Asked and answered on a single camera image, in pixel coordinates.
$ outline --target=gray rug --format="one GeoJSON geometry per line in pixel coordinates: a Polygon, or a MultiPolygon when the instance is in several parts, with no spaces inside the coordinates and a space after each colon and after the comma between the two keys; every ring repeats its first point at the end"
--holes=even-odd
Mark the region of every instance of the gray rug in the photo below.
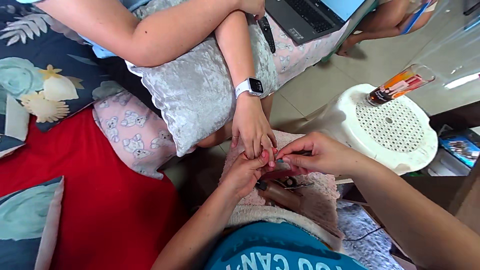
{"type": "MultiPolygon", "coordinates": [[[[358,239],[378,228],[361,206],[338,202],[338,228],[345,239],[358,239]]],[[[392,241],[383,230],[370,234],[359,241],[343,241],[349,256],[355,258],[369,270],[403,270],[389,253],[392,241]]]]}

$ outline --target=hand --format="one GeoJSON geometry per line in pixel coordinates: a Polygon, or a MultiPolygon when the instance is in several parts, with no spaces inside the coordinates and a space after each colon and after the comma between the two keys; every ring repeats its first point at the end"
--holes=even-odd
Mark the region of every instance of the hand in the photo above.
{"type": "Polygon", "coordinates": [[[274,168],[266,166],[268,160],[267,150],[263,150],[259,157],[252,160],[242,152],[230,167],[220,187],[226,188],[240,201],[253,190],[260,176],[273,171],[274,168]]]}
{"type": "Polygon", "coordinates": [[[329,174],[358,175],[376,163],[361,153],[348,148],[319,132],[312,132],[282,148],[276,157],[288,163],[294,172],[307,174],[322,172],[329,174]],[[312,151],[311,157],[292,155],[294,151],[312,151]]]}
{"type": "Polygon", "coordinates": [[[237,0],[240,10],[255,15],[255,20],[265,16],[265,0],[237,0]]]}
{"type": "Polygon", "coordinates": [[[233,117],[232,135],[232,147],[237,146],[241,137],[249,159],[259,157],[263,147],[268,151],[270,167],[275,167],[272,147],[276,148],[276,139],[262,110],[259,97],[247,92],[240,94],[233,117]]]}

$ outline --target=red blanket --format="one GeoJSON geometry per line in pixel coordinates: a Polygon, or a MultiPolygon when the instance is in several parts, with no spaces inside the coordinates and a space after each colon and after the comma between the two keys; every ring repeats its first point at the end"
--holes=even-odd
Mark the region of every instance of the red blanket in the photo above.
{"type": "Polygon", "coordinates": [[[90,108],[46,133],[35,120],[26,145],[0,159],[0,196],[65,176],[51,269],[150,269],[187,218],[170,180],[123,164],[90,108]]]}

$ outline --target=laptop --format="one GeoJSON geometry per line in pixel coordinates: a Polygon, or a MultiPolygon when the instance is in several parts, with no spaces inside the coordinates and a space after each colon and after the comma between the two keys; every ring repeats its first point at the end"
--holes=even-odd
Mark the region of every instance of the laptop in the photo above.
{"type": "Polygon", "coordinates": [[[268,14],[297,44],[340,30],[365,0],[265,0],[268,14]]]}

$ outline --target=white smartwatch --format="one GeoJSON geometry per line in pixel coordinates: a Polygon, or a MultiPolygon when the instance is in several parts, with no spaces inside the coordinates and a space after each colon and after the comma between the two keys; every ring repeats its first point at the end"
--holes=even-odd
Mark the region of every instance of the white smartwatch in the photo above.
{"type": "Polygon", "coordinates": [[[235,98],[239,98],[239,95],[245,91],[248,91],[250,95],[259,97],[264,93],[264,88],[262,86],[262,82],[259,79],[254,77],[248,77],[235,89],[235,98]]]}

